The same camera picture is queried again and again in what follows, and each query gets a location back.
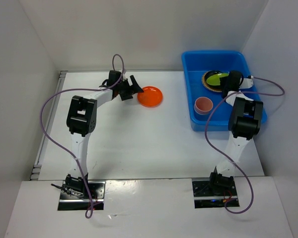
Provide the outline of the orange plastic plate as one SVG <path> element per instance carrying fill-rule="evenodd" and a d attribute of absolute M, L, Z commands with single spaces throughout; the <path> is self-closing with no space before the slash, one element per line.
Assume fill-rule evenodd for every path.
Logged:
<path fill-rule="evenodd" d="M 143 92 L 137 94 L 138 102 L 148 108 L 159 106 L 163 101 L 163 93 L 154 86 L 145 86 Z"/>

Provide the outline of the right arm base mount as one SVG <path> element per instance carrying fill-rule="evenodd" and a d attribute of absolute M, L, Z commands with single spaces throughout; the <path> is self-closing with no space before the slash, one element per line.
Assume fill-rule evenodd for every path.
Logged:
<path fill-rule="evenodd" d="M 192 189 L 195 209 L 239 207 L 239 201 L 234 181 L 230 187 L 211 187 L 209 179 L 192 179 Z"/>

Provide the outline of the brown woven bamboo tray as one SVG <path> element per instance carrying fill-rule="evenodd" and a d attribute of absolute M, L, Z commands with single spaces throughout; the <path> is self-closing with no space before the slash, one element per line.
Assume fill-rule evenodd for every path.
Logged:
<path fill-rule="evenodd" d="M 202 77 L 202 85 L 203 85 L 207 90 L 209 90 L 209 91 L 211 91 L 211 92 L 216 92 L 216 93 L 221 93 L 221 92 L 222 92 L 221 89 L 215 89 L 215 88 L 212 88 L 209 84 L 207 84 L 205 76 Z"/>

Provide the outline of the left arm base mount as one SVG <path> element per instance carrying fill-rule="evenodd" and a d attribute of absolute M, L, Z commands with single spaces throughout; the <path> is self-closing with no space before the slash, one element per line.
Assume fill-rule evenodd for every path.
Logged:
<path fill-rule="evenodd" d="M 93 200 L 93 210 L 104 209 L 105 181 L 89 181 L 88 187 Z M 87 192 L 81 193 L 70 188 L 65 188 L 65 181 L 62 185 L 51 184 L 60 190 L 58 211 L 86 210 L 91 206 Z"/>

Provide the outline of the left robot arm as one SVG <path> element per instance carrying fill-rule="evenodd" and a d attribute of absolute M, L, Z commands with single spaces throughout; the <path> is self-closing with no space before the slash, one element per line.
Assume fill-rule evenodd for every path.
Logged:
<path fill-rule="evenodd" d="M 66 124 L 71 134 L 74 163 L 66 176 L 64 188 L 71 190 L 77 198 L 84 198 L 89 192 L 87 150 L 96 128 L 97 109 L 117 96 L 125 101 L 143 92 L 133 75 L 127 78 L 122 72 L 111 70 L 108 79 L 95 92 L 84 97 L 72 97 Z"/>

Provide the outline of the green plastic plate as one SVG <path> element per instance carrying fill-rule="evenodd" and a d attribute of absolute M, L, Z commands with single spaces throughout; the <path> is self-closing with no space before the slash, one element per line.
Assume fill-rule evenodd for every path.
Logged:
<path fill-rule="evenodd" d="M 215 73 L 207 76 L 206 83 L 212 87 L 220 87 L 221 81 L 228 77 L 228 73 Z"/>

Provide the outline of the pink plastic cup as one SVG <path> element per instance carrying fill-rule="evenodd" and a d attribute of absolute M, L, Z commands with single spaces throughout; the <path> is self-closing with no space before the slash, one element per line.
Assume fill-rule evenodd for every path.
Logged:
<path fill-rule="evenodd" d="M 194 111 L 199 115 L 208 115 L 213 109 L 213 102 L 207 97 L 199 97 L 195 100 Z"/>

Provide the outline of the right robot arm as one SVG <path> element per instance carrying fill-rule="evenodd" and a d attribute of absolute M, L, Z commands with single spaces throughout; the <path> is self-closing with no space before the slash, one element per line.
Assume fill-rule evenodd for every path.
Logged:
<path fill-rule="evenodd" d="M 208 182 L 208 190 L 213 195 L 225 194 L 233 186 L 235 166 L 239 164 L 246 145 L 260 130 L 263 103 L 242 94 L 240 86 L 243 82 L 243 74 L 236 70 L 220 79 L 222 98 L 232 106 L 232 112 L 228 121 L 229 139 L 225 154 Z"/>

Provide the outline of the black plastic plate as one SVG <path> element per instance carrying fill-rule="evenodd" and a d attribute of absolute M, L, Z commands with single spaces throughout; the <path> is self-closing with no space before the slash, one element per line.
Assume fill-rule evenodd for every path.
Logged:
<path fill-rule="evenodd" d="M 211 70 L 211 71 L 207 71 L 203 76 L 205 76 L 205 78 L 207 78 L 207 76 L 211 76 L 215 73 L 222 73 L 220 71 L 217 71 L 217 70 Z M 222 89 L 221 86 L 220 87 L 212 87 L 212 88 L 215 88 L 215 89 Z"/>

